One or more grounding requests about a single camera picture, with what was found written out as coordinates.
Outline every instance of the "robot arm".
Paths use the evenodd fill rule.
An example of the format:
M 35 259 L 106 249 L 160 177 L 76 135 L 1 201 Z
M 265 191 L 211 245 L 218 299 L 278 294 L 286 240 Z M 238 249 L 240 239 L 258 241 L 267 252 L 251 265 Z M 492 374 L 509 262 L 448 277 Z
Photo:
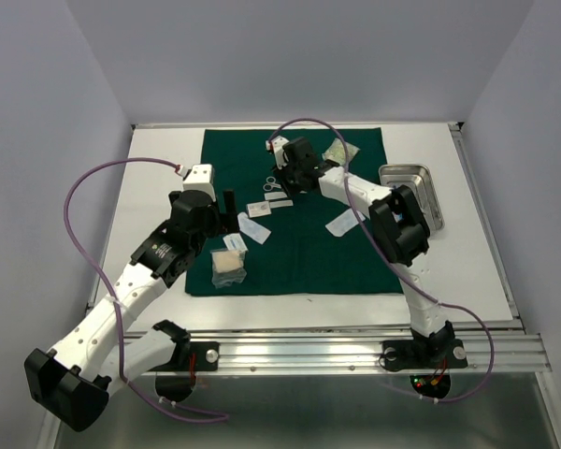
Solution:
M 293 195 L 317 192 L 350 205 L 345 192 L 345 170 L 331 160 L 321 161 L 305 138 L 288 141 L 277 137 L 266 143 L 274 154 L 272 171 L 283 189 Z M 421 289 L 430 229 L 412 190 L 395 189 L 347 174 L 355 208 L 371 223 L 371 231 L 382 252 L 399 273 Z M 453 326 L 438 304 L 401 282 L 410 309 L 413 340 L 385 341 L 384 367 L 391 371 L 434 368 L 444 359 L 451 369 L 465 368 L 467 361 L 453 357 L 453 349 L 462 346 Z
M 212 166 L 192 168 L 184 190 L 169 195 L 170 218 L 137 248 L 114 284 L 123 331 L 193 264 L 207 238 L 238 232 L 233 192 L 224 192 L 221 213 L 212 181 Z M 32 398 L 75 430 L 95 421 L 123 385 L 114 301 L 106 295 L 66 337 L 47 352 L 35 349 L 24 363 Z M 183 357 L 189 344 L 184 329 L 168 321 L 155 325 L 126 348 L 126 377 L 133 380 L 173 356 Z

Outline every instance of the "gray wall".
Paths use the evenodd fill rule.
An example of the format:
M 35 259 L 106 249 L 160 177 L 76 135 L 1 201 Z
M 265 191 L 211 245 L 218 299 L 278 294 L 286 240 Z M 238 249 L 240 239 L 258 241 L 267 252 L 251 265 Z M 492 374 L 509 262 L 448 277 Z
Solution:
M 511 288 L 561 392 L 561 0 L 537 0 L 464 129 Z
M 62 0 L 0 0 L 0 448 L 35 447 L 43 409 L 23 360 L 83 314 L 94 276 L 67 240 L 62 204 L 87 167 L 124 156 L 131 130 Z M 100 253 L 121 172 L 74 203 Z
M 532 0 L 67 0 L 133 123 L 463 120 Z

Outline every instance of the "sterile packet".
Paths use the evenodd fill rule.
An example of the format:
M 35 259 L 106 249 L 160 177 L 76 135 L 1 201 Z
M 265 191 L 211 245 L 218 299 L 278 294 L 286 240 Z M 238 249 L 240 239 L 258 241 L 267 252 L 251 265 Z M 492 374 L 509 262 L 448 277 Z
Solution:
M 359 153 L 359 148 L 347 142 L 347 152 L 349 153 L 349 161 L 351 162 L 355 155 Z M 322 158 L 324 160 L 330 159 L 335 161 L 340 166 L 345 165 L 345 149 L 338 138 L 335 138 L 330 147 L 328 147 L 328 150 L 322 155 Z
M 247 275 L 243 267 L 245 252 L 239 250 L 212 250 L 212 283 L 216 288 L 242 283 Z

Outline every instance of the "green cloth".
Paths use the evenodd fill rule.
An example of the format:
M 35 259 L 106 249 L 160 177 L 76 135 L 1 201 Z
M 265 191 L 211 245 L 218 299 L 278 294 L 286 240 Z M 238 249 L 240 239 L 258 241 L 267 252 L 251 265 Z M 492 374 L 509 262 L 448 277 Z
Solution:
M 214 166 L 216 195 L 235 190 L 237 209 L 264 200 L 263 186 L 271 176 L 274 157 L 266 152 L 270 130 L 207 130 L 202 164 Z M 378 181 L 378 169 L 386 164 L 382 134 L 377 129 L 341 129 L 341 134 L 361 151 L 350 171 Z M 307 138 L 322 154 L 335 135 L 324 129 L 282 131 L 289 140 Z M 209 239 L 203 253 L 187 272 L 185 291 L 198 297 L 220 295 L 286 295 L 402 293 L 398 279 L 384 266 L 358 226 L 341 238 L 325 225 L 347 206 L 315 193 L 298 194 L 294 205 L 278 208 L 271 215 L 254 218 L 272 234 L 263 245 L 242 234 L 247 244 L 247 277 L 240 284 L 215 288 L 212 284 L 211 250 L 225 248 L 222 237 Z

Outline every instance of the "white tabletop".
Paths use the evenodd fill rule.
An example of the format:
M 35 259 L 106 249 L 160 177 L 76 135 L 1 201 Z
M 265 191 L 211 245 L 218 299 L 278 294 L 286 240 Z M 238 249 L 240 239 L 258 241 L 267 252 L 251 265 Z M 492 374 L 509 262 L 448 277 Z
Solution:
M 437 191 L 445 226 L 430 240 L 429 270 L 423 279 L 426 289 L 442 302 L 471 308 L 486 321 L 510 320 L 511 311 L 448 125 L 379 123 L 338 128 L 378 126 L 388 163 L 427 166 Z M 197 164 L 205 129 L 137 129 L 129 157 Z M 271 157 L 264 142 L 262 157 Z M 111 279 L 120 275 L 131 253 L 169 216 L 168 193 L 179 189 L 180 178 L 164 166 L 133 164 L 125 169 L 104 262 Z M 410 321 L 402 295 L 191 297 L 184 292 L 184 284 L 183 275 L 139 316 L 131 330 L 146 330 L 163 319 L 190 330 L 406 325 Z M 101 285 L 98 297 L 104 294 Z M 446 312 L 454 322 L 473 321 L 462 312 Z

